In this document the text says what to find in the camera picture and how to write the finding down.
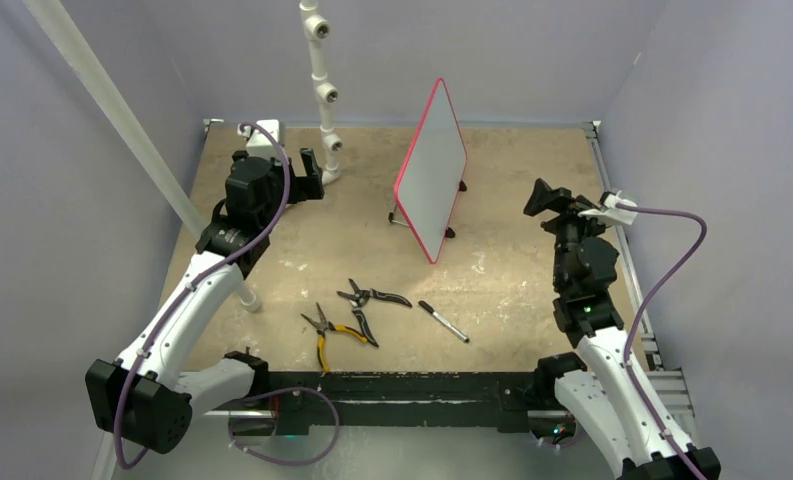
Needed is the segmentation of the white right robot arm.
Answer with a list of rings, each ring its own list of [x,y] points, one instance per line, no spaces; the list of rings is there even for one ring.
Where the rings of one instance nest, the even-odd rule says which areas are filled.
[[[668,411],[633,352],[637,316],[626,328],[609,293],[618,250],[603,234],[630,225],[641,208],[617,193],[598,203],[538,178],[523,212],[551,211],[553,315],[572,351],[539,360],[533,392],[561,405],[593,440],[617,479],[717,479],[721,463]]]

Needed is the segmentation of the pink framed whiteboard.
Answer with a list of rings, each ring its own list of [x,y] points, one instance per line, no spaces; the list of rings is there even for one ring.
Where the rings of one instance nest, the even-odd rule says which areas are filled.
[[[467,161],[448,85],[438,78],[393,186],[395,210],[431,264],[438,262],[444,241],[454,237],[450,221],[466,190]]]

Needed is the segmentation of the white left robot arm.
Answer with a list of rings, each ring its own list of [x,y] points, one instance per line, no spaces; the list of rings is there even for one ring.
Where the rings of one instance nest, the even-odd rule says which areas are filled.
[[[323,198],[314,151],[302,148],[299,156],[303,176],[276,156],[233,154],[225,196],[214,206],[173,293],[114,361],[97,359],[85,374],[101,430],[166,454],[193,419],[235,400],[247,409],[267,402],[268,365],[251,354],[232,351],[198,372],[183,367],[218,309],[268,249],[276,215],[287,205]]]

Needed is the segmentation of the black whiteboard marker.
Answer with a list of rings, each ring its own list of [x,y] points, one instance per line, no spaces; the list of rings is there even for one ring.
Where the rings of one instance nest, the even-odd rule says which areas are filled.
[[[469,336],[459,329],[457,326],[452,324],[448,319],[438,313],[430,304],[428,304],[425,300],[420,300],[418,305],[430,314],[438,323],[440,323],[444,328],[450,331],[453,335],[455,335],[460,341],[465,344],[470,342]]]

